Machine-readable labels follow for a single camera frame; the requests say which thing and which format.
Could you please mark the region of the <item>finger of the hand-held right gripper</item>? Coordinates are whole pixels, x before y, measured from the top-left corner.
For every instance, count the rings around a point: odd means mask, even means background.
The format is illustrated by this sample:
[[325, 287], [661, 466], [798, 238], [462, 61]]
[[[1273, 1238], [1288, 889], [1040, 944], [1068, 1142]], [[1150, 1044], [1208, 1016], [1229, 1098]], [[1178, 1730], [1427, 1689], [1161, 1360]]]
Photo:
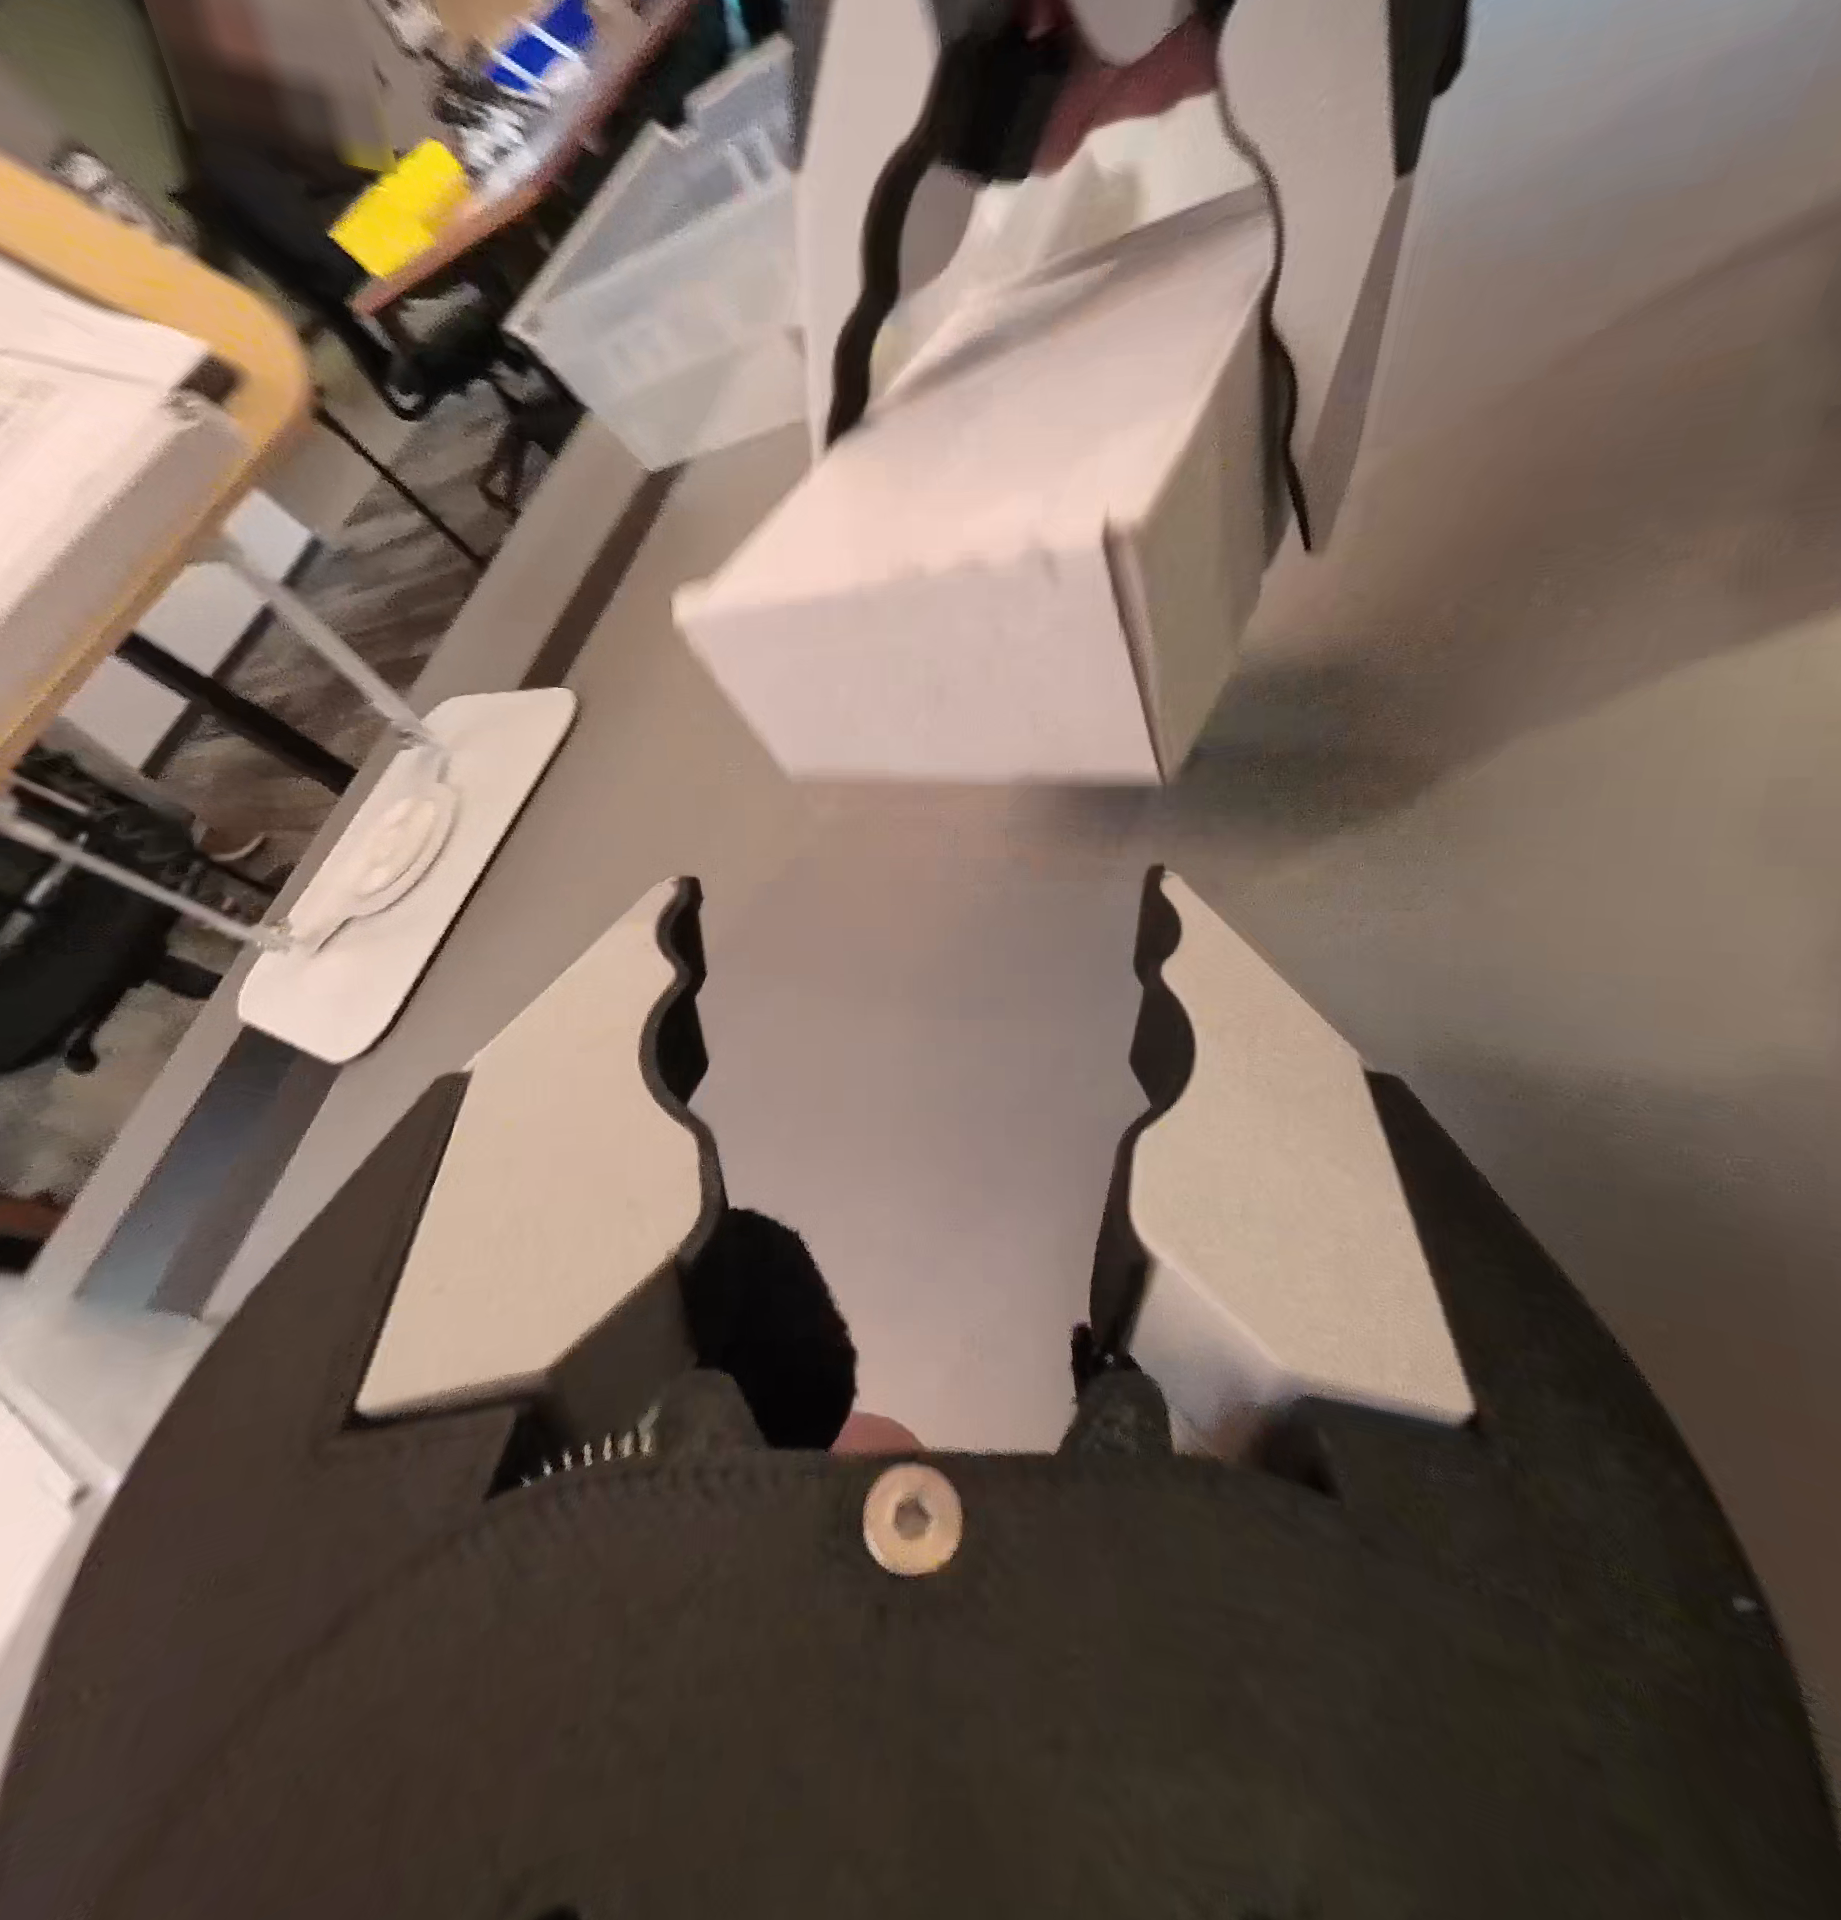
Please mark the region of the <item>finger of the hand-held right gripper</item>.
[[913, 202], [956, 121], [946, 86], [982, 5], [791, 9], [795, 244], [812, 451], [867, 409], [874, 355], [903, 291]]
[[1397, 238], [1386, 2], [1238, 2], [1216, 44], [1228, 131], [1265, 186], [1271, 467], [1318, 554], [1358, 459]]

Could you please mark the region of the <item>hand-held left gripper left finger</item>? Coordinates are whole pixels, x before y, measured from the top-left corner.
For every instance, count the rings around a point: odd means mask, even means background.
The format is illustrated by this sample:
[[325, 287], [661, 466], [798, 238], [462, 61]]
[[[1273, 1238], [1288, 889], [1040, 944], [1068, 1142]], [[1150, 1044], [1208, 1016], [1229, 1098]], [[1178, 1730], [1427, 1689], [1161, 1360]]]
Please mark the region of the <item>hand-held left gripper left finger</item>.
[[703, 893], [657, 880], [467, 1064], [356, 1415], [532, 1412], [642, 1445], [693, 1366], [683, 1276], [723, 1213]]

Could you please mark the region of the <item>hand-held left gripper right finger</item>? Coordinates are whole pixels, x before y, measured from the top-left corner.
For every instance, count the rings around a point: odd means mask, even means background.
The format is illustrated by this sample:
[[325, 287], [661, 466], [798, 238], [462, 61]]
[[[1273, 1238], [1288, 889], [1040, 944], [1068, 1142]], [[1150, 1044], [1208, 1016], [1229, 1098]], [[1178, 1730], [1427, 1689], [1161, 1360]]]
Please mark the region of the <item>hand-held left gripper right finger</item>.
[[1460, 1430], [1475, 1390], [1358, 1053], [1154, 865], [1137, 900], [1139, 1109], [1093, 1261], [1093, 1376], [1171, 1445], [1265, 1445], [1319, 1403]]

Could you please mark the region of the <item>white cardboard box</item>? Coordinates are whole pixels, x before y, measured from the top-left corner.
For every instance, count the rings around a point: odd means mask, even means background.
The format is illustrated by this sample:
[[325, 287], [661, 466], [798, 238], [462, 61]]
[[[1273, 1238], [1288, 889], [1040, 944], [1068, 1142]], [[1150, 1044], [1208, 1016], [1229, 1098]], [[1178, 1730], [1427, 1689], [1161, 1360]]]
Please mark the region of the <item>white cardboard box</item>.
[[1160, 784], [1278, 535], [1267, 193], [1214, 95], [973, 206], [863, 421], [718, 573], [691, 653], [795, 779]]

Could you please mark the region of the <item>person's right hand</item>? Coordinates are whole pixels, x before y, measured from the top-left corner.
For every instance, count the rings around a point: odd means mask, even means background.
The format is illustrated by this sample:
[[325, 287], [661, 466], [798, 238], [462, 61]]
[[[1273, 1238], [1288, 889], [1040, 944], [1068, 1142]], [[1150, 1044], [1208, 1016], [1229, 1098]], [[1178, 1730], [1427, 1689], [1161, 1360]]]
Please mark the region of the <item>person's right hand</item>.
[[1100, 128], [1150, 121], [1214, 89], [1229, 5], [973, 5], [973, 48], [946, 54], [933, 157], [979, 184], [1056, 173]]

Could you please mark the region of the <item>clear plastic container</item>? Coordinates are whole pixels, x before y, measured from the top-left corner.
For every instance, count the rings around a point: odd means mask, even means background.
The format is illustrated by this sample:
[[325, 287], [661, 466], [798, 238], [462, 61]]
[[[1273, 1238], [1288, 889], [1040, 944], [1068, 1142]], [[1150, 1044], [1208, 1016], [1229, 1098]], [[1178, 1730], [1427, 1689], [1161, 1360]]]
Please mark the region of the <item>clear plastic container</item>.
[[791, 108], [774, 37], [640, 131], [503, 322], [648, 472], [805, 421]]

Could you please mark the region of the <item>yellow object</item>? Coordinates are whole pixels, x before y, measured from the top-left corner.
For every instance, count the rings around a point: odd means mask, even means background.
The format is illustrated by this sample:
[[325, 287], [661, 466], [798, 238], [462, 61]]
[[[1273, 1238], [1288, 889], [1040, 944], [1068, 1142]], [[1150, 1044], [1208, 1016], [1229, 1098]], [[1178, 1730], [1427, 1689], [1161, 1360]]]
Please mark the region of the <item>yellow object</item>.
[[474, 178], [428, 138], [375, 178], [329, 225], [329, 242], [372, 278], [425, 253], [474, 198]]

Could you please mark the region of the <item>black office chair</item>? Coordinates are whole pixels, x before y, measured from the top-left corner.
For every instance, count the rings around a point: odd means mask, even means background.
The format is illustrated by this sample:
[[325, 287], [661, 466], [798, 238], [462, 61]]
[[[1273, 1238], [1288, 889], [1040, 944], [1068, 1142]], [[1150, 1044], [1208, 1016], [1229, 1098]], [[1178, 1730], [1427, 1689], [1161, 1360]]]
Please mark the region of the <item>black office chair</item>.
[[517, 516], [526, 463], [552, 461], [580, 409], [500, 332], [492, 285], [446, 271], [436, 299], [398, 301], [386, 317], [361, 317], [356, 301], [365, 271], [331, 228], [375, 173], [215, 128], [188, 133], [183, 154], [187, 180], [173, 198], [203, 253], [251, 269], [308, 336], [331, 334], [395, 421], [417, 425], [442, 401], [491, 389], [503, 423], [476, 488], [489, 509]]

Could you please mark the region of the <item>black bag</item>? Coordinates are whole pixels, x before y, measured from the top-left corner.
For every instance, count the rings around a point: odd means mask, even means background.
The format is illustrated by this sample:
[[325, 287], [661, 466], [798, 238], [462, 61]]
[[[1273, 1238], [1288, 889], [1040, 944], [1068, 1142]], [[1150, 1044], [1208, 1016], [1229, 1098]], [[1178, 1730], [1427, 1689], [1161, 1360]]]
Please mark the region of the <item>black bag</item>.
[[[75, 847], [188, 900], [212, 861], [187, 817], [143, 804], [55, 751], [30, 751], [14, 806]], [[173, 950], [180, 915], [0, 833], [0, 1078], [39, 1066], [90, 1074], [97, 1042], [137, 990], [203, 1003], [218, 975]]]

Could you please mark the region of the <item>clear plastic bin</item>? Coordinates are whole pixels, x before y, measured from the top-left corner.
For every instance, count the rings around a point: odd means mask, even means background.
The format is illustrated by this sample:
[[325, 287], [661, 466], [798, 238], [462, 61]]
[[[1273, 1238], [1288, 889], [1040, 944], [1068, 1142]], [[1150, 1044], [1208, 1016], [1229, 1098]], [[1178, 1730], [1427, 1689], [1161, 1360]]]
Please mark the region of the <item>clear plastic bin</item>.
[[119, 1321], [80, 1303], [0, 1307], [0, 1774], [30, 1687], [44, 1601], [55, 1601], [86, 1510], [115, 1484], [110, 1388]]

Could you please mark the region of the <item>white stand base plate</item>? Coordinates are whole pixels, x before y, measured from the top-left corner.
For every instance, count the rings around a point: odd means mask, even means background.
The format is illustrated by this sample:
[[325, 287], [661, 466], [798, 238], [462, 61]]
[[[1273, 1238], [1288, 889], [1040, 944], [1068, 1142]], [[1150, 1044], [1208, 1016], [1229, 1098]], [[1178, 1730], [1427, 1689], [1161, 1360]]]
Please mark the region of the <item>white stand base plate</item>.
[[567, 740], [565, 689], [442, 700], [379, 771], [249, 968], [237, 1021], [348, 1066], [405, 1012], [452, 923]]

